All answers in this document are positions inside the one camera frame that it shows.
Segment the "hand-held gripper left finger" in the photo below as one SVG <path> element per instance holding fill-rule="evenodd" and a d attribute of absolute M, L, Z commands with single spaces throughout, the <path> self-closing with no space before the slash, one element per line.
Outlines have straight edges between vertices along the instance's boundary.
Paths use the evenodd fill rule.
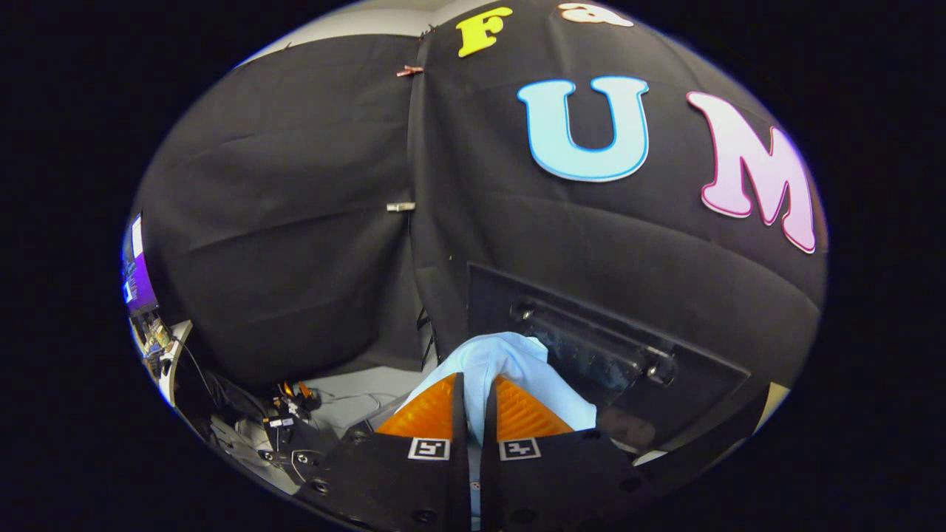
<path fill-rule="evenodd" d="M 469 531 L 464 377 L 426 388 L 375 430 L 355 425 L 303 468 L 298 504 L 354 531 Z"/>

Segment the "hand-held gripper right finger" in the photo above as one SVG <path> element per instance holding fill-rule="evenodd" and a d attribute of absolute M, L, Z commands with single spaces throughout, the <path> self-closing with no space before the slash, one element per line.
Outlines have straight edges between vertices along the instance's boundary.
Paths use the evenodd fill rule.
<path fill-rule="evenodd" d="M 625 531 L 658 498 L 606 432 L 572 429 L 510 378 L 494 379 L 484 420 L 483 531 Z"/>

